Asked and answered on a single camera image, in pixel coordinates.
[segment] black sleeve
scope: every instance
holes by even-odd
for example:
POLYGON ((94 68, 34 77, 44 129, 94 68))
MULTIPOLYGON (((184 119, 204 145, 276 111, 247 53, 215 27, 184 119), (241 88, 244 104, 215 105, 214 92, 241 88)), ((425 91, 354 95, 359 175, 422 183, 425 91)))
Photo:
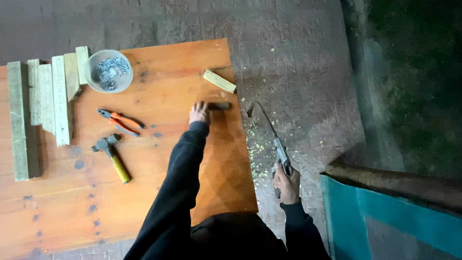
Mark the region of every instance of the black sleeve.
POLYGON ((199 165, 208 133, 206 123, 195 121, 181 136, 172 150, 167 176, 124 259, 171 258, 186 249, 189 210, 195 207, 199 191, 199 165))
POLYGON ((309 253, 313 259, 330 259, 313 218, 303 210, 302 199, 298 203, 281 203, 286 213, 286 244, 289 255, 299 257, 309 253))

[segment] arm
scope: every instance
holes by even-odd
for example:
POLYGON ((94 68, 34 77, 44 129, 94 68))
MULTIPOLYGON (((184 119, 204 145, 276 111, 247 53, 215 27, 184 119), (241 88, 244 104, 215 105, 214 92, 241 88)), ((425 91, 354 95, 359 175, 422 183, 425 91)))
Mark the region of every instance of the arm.
POLYGON ((190 209, 199 191, 199 165, 209 132, 207 105, 196 103, 189 130, 170 156, 167 176, 125 259, 155 259, 181 253, 189 242, 190 209))
POLYGON ((280 164, 275 165, 274 185, 281 190, 281 208, 286 213, 286 243, 289 255, 309 252, 316 259, 330 259, 313 218, 303 210, 300 194, 300 172, 292 168, 288 178, 280 164))

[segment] clear plastic bowl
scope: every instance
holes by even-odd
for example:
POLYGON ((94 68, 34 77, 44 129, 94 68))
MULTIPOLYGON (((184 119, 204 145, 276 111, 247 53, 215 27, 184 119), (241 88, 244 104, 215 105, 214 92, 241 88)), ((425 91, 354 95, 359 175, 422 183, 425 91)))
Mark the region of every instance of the clear plastic bowl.
POLYGON ((133 69, 130 65, 130 61, 128 61, 127 57, 123 55, 121 52, 116 50, 100 50, 90 56, 87 61, 85 67, 85 78, 88 82, 90 87, 98 92, 102 93, 119 93, 128 88, 128 86, 132 83, 133 80, 133 69), (120 77, 114 80, 115 89, 113 91, 105 91, 101 85, 99 84, 99 78, 96 75, 97 66, 105 59, 110 58, 121 58, 128 62, 128 67, 130 68, 130 72, 122 74, 120 77))

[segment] pliers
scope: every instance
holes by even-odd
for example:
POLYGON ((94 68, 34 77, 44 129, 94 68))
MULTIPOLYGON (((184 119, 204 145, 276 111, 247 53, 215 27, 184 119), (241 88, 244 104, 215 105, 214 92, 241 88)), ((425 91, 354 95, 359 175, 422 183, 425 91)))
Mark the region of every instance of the pliers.
POLYGON ((115 124, 115 126, 117 126, 118 129, 126 132, 127 134, 131 134, 133 136, 136 136, 136 137, 139 137, 140 134, 136 133, 136 132, 133 132, 131 131, 130 129, 128 129, 125 125, 123 125, 120 121, 123 121, 123 122, 126 122, 126 123, 129 123, 130 125, 134 126, 134 127, 137 127, 139 129, 143 129, 143 125, 129 119, 128 117, 124 117, 124 116, 121 116, 120 114, 116 113, 116 112, 109 112, 107 110, 104 110, 104 109, 96 109, 96 111, 104 118, 107 118, 109 120, 109 124, 115 124))

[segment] person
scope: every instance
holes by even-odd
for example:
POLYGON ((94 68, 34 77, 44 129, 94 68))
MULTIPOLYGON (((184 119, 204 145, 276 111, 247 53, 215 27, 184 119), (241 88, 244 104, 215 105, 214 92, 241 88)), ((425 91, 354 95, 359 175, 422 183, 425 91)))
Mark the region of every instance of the person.
POLYGON ((274 185, 281 190, 286 213, 286 244, 256 215, 224 213, 191 227, 190 209, 199 191, 202 161, 210 117, 207 104, 194 104, 189 130, 172 150, 167 176, 159 189, 140 232, 124 259, 202 258, 236 259, 297 256, 330 259, 313 219, 304 212, 299 197, 300 172, 286 177, 276 164, 274 185))

